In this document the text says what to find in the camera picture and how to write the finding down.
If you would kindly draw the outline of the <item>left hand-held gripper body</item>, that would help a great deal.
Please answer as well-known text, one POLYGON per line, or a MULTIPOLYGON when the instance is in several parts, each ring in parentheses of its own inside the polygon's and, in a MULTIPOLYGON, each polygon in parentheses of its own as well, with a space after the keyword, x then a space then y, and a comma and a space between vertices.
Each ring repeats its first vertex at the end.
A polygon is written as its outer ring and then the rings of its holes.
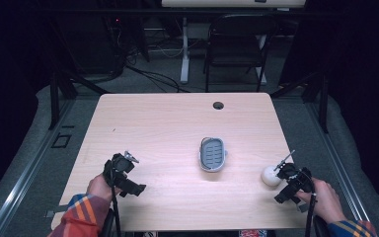
POLYGON ((134 169, 134 162, 124 158, 114 162, 113 158, 108 160, 104 167, 103 176, 110 187, 121 189, 121 197, 126 195, 139 196, 146 188, 143 184, 136 184, 127 178, 127 174, 134 169))

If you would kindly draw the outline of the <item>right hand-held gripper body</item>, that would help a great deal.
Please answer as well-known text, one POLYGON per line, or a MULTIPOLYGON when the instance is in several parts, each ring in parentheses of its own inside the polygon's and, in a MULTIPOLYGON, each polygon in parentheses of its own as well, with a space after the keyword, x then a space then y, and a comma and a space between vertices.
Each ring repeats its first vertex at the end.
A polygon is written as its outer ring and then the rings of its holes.
POLYGON ((284 203, 290 199, 294 203, 299 203, 300 198, 296 194, 300 190, 305 193, 314 191, 311 172, 307 168, 297 168, 294 163, 282 163, 277 166, 276 176, 287 183, 287 186, 274 197, 278 203, 284 203))

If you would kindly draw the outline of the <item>white round soap ball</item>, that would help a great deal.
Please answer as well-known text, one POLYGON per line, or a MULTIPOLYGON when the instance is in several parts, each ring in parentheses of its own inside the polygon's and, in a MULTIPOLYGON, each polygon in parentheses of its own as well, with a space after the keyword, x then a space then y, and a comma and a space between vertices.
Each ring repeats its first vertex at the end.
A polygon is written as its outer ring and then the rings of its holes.
POLYGON ((270 186, 276 187, 281 183, 281 179, 277 177, 279 169, 275 166, 267 166, 261 173, 262 181, 270 186))

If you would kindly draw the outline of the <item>grey soap dish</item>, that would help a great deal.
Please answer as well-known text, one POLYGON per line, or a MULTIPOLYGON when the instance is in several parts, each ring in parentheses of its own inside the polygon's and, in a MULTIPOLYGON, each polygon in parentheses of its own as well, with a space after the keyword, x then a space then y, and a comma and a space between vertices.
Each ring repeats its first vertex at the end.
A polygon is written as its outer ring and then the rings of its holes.
POLYGON ((204 137, 199 147, 199 165, 205 172, 219 172, 225 165, 227 151, 224 142, 216 137, 204 137))

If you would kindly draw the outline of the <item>person's left hand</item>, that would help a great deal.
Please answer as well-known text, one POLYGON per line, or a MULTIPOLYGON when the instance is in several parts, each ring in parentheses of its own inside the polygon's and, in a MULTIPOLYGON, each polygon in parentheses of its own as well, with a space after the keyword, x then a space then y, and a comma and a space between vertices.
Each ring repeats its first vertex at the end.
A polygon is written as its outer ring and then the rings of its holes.
POLYGON ((104 176, 102 174, 93 178, 88 185, 87 193, 92 196, 103 198, 107 201, 111 201, 112 198, 118 195, 121 192, 121 189, 112 188, 107 184, 104 176))

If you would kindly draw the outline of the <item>person's right hand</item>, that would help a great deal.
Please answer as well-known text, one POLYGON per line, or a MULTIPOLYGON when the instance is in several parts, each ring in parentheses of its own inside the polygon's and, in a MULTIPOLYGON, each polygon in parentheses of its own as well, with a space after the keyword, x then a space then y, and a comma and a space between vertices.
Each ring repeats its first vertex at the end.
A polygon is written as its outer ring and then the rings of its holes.
POLYGON ((346 220, 339 195, 332 186, 316 178, 313 178, 312 181, 316 194, 314 212, 328 224, 346 220))

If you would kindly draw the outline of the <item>red patterned item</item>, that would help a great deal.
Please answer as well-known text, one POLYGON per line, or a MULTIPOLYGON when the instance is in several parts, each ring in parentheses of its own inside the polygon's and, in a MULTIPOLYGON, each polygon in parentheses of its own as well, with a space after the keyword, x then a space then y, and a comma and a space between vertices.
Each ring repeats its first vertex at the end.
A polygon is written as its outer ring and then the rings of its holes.
POLYGON ((267 231, 261 229, 240 230, 238 237, 267 237, 267 231))

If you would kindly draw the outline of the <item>black stand leg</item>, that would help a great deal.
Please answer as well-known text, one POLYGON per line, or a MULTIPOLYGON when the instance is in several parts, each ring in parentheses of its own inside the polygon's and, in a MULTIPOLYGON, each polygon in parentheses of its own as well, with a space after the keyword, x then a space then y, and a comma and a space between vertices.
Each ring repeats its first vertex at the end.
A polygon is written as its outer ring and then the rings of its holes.
POLYGON ((73 86, 73 74, 69 71, 62 70, 54 73, 50 78, 50 107, 51 107, 51 122, 49 129, 54 129, 59 122, 59 93, 68 99, 73 100, 77 97, 78 92, 73 86))
POLYGON ((303 84, 306 85, 306 89, 302 94, 302 100, 305 103, 312 103, 317 96, 320 96, 318 123, 323 132, 328 133, 327 114, 329 101, 329 80, 323 72, 313 72, 310 75, 307 75, 298 81, 289 83, 282 89, 271 93, 270 96, 274 99, 279 98, 303 84))

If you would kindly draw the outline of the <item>grey tape strip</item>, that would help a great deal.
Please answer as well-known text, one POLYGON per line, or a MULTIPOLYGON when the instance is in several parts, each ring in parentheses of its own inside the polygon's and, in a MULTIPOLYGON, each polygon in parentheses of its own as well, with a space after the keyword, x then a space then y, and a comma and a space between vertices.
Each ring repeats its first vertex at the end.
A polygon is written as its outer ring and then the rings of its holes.
POLYGON ((68 208, 68 205, 65 204, 65 205, 58 205, 56 207, 54 207, 53 209, 50 209, 50 210, 47 210, 45 213, 44 213, 44 217, 45 218, 51 218, 53 217, 56 213, 59 213, 59 212, 65 212, 68 208))

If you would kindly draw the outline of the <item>white desk leg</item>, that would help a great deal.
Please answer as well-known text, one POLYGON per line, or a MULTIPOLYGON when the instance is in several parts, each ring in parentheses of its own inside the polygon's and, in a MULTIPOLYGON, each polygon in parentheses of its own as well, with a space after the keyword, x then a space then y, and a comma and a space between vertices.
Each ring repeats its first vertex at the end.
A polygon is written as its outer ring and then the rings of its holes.
POLYGON ((189 38, 188 38, 188 20, 183 18, 183 59, 181 68, 181 79, 183 84, 189 81, 190 72, 190 55, 189 55, 189 38))

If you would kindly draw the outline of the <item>black folding chair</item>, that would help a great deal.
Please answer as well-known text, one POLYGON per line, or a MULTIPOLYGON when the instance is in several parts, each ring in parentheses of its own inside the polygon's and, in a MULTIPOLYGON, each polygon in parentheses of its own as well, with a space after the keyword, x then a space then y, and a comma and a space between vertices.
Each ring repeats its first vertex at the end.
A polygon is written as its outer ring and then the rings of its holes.
POLYGON ((209 91, 211 67, 259 68, 257 91, 262 86, 270 41, 278 30, 271 15, 228 14, 208 29, 204 59, 205 91, 209 91))

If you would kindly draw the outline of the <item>metal floor rail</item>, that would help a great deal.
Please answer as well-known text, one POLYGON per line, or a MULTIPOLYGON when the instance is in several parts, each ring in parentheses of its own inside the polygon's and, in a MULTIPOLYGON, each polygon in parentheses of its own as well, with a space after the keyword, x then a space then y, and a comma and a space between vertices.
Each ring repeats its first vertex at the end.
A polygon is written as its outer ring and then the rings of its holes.
POLYGON ((350 211, 356 219, 369 221, 370 218, 367 214, 367 211, 361 201, 361 198, 356 192, 356 189, 354 188, 348 173, 346 172, 346 169, 341 161, 341 157, 337 152, 330 135, 324 132, 319 123, 318 110, 313 104, 310 103, 305 103, 304 106, 308 111, 309 117, 317 129, 319 136, 324 142, 324 145, 329 154, 329 162, 337 177, 339 186, 341 187, 342 193, 346 199, 350 211))
POLYGON ((62 128, 74 105, 75 102, 72 100, 63 102, 59 121, 53 129, 49 129, 50 105, 38 104, 33 123, 0 181, 0 236, 5 232, 29 191, 50 149, 50 143, 56 139, 57 132, 62 128))

